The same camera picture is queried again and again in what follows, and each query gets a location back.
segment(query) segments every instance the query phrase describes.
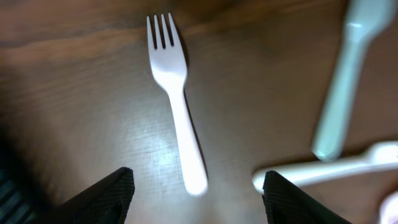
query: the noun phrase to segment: brown wooden surface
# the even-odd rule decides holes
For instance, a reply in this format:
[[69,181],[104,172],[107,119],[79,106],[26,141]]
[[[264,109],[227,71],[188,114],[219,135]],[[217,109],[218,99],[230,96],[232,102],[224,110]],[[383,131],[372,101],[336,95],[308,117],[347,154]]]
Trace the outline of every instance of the brown wooden surface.
[[[345,1],[1,0],[1,122],[54,203],[121,166],[134,170],[126,223],[266,223],[258,167],[315,159]],[[208,169],[183,187],[169,101],[150,72],[146,16],[171,12],[187,46],[186,95]],[[345,152],[398,138],[398,23],[369,49]],[[304,190],[374,223],[398,172]]]

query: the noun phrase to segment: pink object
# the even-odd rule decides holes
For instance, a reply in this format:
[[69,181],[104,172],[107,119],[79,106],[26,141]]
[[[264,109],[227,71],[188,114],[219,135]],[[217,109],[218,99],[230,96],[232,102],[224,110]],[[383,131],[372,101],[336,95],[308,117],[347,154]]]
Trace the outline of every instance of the pink object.
[[398,192],[388,196],[381,204],[379,224],[398,224]]

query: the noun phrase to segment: table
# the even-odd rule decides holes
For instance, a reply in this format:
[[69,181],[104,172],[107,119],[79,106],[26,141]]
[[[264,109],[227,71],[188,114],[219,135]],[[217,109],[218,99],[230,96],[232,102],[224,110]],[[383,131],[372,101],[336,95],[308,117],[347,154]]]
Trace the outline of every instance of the table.
[[[266,223],[260,167],[315,160],[310,146],[346,1],[0,1],[1,124],[51,201],[119,167],[134,171],[126,223]],[[171,12],[188,60],[185,94],[208,169],[184,189],[172,114],[152,79],[146,16]],[[398,23],[370,46],[345,154],[398,138]],[[372,223],[398,171],[303,190]]]

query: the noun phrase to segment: utensil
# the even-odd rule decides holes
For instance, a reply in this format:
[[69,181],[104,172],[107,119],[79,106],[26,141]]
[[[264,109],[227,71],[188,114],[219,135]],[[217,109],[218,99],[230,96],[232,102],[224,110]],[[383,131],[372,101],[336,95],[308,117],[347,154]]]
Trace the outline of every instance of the utensil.
[[262,186],[269,170],[278,172],[291,183],[302,187],[351,175],[392,169],[398,169],[398,141],[379,142],[360,156],[333,162],[304,162],[261,169],[253,175],[252,181],[256,190],[263,194]]
[[187,63],[185,62],[180,39],[170,13],[169,21],[174,44],[172,45],[170,42],[166,21],[162,15],[165,42],[165,47],[163,48],[157,16],[155,16],[154,23],[157,46],[155,48],[150,19],[147,17],[150,67],[155,81],[166,91],[170,99],[185,188],[189,194],[200,196],[207,191],[208,184],[205,166],[201,159],[183,93],[185,80],[187,79]]
[[321,161],[332,161],[341,153],[364,56],[395,11],[396,0],[351,0],[342,50],[312,148]]
[[398,192],[390,194],[380,206],[379,224],[398,223]]

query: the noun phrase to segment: fork handle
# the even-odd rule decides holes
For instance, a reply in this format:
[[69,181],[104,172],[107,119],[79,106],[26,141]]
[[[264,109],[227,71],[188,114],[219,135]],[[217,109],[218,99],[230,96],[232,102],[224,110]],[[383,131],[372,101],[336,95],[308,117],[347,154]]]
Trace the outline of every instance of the fork handle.
[[183,91],[171,92],[169,93],[169,98],[173,112],[175,132],[177,134],[185,188],[190,195],[201,196],[208,188],[207,176],[197,139],[193,132]]

